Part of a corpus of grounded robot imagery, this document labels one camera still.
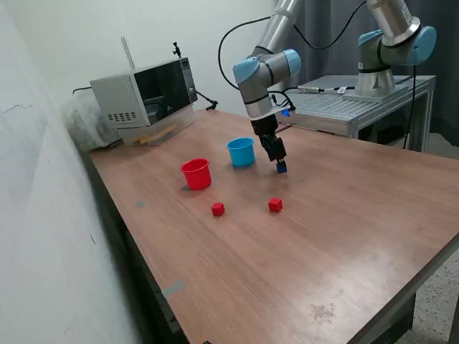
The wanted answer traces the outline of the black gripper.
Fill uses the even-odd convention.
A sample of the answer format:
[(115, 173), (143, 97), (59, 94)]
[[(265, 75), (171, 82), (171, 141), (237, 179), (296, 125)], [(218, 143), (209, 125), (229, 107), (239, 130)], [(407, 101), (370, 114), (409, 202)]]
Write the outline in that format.
[(276, 136), (278, 122), (275, 115), (250, 121), (254, 133), (259, 137), (270, 161), (276, 161), (279, 166), (285, 166), (286, 151), (282, 138)]

